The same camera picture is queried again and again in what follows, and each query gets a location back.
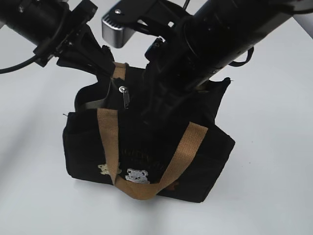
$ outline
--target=embroidered patch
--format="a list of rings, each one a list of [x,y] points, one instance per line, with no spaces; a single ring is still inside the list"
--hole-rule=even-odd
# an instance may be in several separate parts
[[[167,186],[165,189],[169,190],[169,191],[175,191],[177,185],[179,185],[179,182],[174,181],[169,186]]]
[[[102,175],[110,175],[109,173],[109,169],[108,169],[108,165],[104,164],[104,165],[98,165],[98,168],[101,170],[100,174]],[[120,174],[122,172],[121,169],[117,170],[117,174]]]
[[[148,172],[146,170],[134,170],[127,169],[128,175],[125,176],[125,179],[138,184],[149,184],[150,181],[147,179]]]

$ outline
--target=black fabric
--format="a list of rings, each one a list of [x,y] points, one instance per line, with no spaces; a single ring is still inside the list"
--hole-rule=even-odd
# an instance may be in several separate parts
[[[131,76],[131,70],[127,70],[126,77]],[[141,79],[140,72],[136,70],[137,74],[134,73],[138,83]],[[229,84],[229,78],[222,82],[208,82],[204,91],[187,100],[169,123],[157,132],[147,129],[136,112],[120,110],[119,175],[126,179],[128,169],[145,170],[149,173],[147,180],[151,184],[158,183],[191,121],[208,127],[208,132],[190,166],[159,195],[202,202],[214,186],[235,144],[230,136],[214,124],[221,99]],[[102,93],[101,89],[91,89]],[[112,185],[110,176],[101,174],[99,168],[99,165],[105,164],[105,149],[101,142],[96,109],[70,113],[63,140],[69,175],[80,180]]]

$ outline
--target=black cylinder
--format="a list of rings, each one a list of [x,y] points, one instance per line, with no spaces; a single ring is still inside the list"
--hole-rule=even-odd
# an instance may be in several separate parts
[[[194,58],[194,87],[264,39],[291,15],[267,0],[209,0],[185,27]]]
[[[35,45],[54,35],[62,14],[57,0],[0,0],[0,21]]]

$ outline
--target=black cable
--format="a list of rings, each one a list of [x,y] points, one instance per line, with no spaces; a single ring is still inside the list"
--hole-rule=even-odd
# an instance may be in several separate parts
[[[14,71],[20,70],[22,68],[25,68],[26,66],[36,62],[40,58],[40,56],[42,56],[42,54],[44,54],[47,51],[47,49],[49,49],[49,47],[54,43],[54,41],[60,36],[60,34],[62,32],[62,28],[64,26],[65,19],[66,19],[66,16],[67,16],[67,11],[69,9],[69,6],[68,6],[67,3],[64,3],[64,5],[65,5],[65,7],[64,7],[64,11],[63,11],[63,15],[62,15],[59,27],[55,31],[55,33],[52,36],[50,42],[42,50],[42,52],[40,54],[38,54],[38,55],[34,55],[30,59],[28,59],[28,60],[26,60],[26,61],[24,61],[24,62],[22,62],[22,63],[20,63],[18,65],[15,65],[15,66],[12,66],[12,67],[8,67],[8,68],[5,68],[5,69],[0,69],[0,74],[14,72]]]
[[[243,62],[233,61],[229,65],[232,66],[232,67],[241,67],[241,66],[245,65],[246,63],[248,63],[251,60],[253,53],[254,53],[254,47],[252,47],[252,48],[250,48],[248,50],[248,55],[246,57],[246,61],[243,61]]]
[[[184,10],[187,9],[187,6],[189,5],[190,0],[186,0],[184,6],[182,7]]]
[[[104,97],[104,99],[103,99],[103,107],[102,107],[102,108],[106,108],[106,107],[107,107],[107,104],[108,104],[108,102],[109,102],[108,97],[109,97],[109,95],[110,95],[110,93],[111,93],[111,92],[110,92],[110,91],[111,91],[111,87],[112,87],[112,80],[110,79],[108,92],[107,92],[106,97]]]

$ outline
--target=white background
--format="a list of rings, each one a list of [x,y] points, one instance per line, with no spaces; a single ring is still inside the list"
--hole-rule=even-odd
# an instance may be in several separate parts
[[[70,0],[73,9],[79,0]],[[115,0],[94,0],[90,22],[100,44],[101,16]],[[195,13],[205,0],[191,0]],[[144,67],[153,42],[135,34],[118,62]],[[0,66],[35,48],[4,27]],[[136,201],[112,186],[67,175],[63,113],[95,81],[84,72],[31,65],[0,75],[1,235],[311,235],[313,234],[313,41],[294,19],[256,46],[252,61],[230,76],[217,124],[236,146],[201,204],[157,197]]]

